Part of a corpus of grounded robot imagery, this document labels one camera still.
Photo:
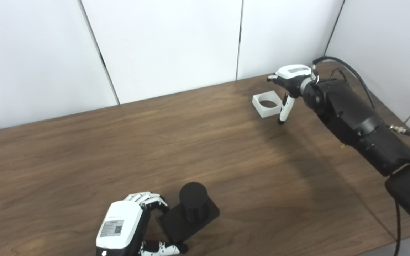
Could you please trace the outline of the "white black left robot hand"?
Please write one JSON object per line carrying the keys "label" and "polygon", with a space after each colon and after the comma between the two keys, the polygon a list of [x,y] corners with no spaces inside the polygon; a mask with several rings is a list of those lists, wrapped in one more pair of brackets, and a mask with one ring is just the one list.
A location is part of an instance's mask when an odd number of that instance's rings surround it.
{"label": "white black left robot hand", "polygon": [[159,240],[144,240],[151,212],[162,213],[169,206],[158,193],[150,191],[132,193],[123,200],[113,202],[104,217],[96,236],[97,256],[176,256],[186,254],[186,244],[173,244]]}

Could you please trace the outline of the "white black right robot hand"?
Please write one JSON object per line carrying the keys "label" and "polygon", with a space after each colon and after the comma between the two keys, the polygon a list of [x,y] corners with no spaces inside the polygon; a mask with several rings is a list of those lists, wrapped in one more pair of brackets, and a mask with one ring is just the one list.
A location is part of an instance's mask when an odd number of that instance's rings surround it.
{"label": "white black right robot hand", "polygon": [[303,96],[304,88],[308,83],[316,80],[317,76],[312,69],[301,64],[285,65],[267,77],[268,82],[273,82],[286,90],[282,100],[278,124],[283,125],[286,122],[295,100]]}

